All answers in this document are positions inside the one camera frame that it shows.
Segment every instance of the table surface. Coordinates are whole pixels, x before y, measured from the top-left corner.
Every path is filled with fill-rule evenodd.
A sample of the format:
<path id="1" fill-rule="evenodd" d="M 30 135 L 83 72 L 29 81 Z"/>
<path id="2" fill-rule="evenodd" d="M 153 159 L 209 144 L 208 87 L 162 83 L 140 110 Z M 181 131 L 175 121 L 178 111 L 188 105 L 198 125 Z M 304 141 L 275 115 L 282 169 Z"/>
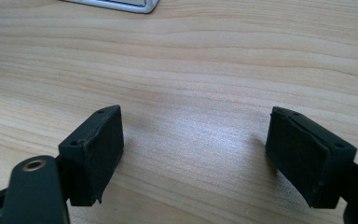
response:
<path id="1" fill-rule="evenodd" d="M 342 223 L 346 203 L 308 208 L 265 143 L 278 105 L 358 147 L 358 0 L 0 0 L 0 189 L 109 105 L 124 156 L 72 223 Z"/>

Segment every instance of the silver object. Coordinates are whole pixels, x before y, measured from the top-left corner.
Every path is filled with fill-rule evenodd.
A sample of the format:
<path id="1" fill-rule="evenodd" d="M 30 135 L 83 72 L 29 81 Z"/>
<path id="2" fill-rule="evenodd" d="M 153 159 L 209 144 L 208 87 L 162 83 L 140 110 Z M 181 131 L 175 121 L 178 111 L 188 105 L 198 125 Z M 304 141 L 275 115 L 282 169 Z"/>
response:
<path id="1" fill-rule="evenodd" d="M 135 13 L 149 13 L 158 3 L 158 0 L 64 0 L 94 7 L 107 7 Z"/>

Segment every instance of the wooden table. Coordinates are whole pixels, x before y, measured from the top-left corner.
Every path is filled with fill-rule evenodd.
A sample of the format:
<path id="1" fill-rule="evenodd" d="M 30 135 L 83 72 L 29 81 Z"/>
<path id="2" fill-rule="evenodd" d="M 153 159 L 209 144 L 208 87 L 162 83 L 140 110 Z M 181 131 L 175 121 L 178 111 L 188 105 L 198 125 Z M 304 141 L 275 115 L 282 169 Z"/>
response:
<path id="1" fill-rule="evenodd" d="M 138 15 L 0 0 L 0 189 L 109 105 L 124 156 L 72 223 L 342 223 L 346 203 L 308 208 L 265 143 L 279 105 L 358 147 L 358 1 L 161 0 Z"/>

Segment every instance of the wood grain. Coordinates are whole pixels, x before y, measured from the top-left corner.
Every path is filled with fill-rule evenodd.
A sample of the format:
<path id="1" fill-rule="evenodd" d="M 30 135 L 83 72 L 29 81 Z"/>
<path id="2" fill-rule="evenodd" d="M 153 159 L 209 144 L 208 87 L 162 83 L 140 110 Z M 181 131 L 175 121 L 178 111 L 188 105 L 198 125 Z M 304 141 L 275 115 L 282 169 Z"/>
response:
<path id="1" fill-rule="evenodd" d="M 116 104 L 124 157 L 72 223 L 342 223 L 345 202 L 308 208 L 264 144 L 279 105 L 358 147 L 358 0 L 0 0 L 0 189 Z"/>

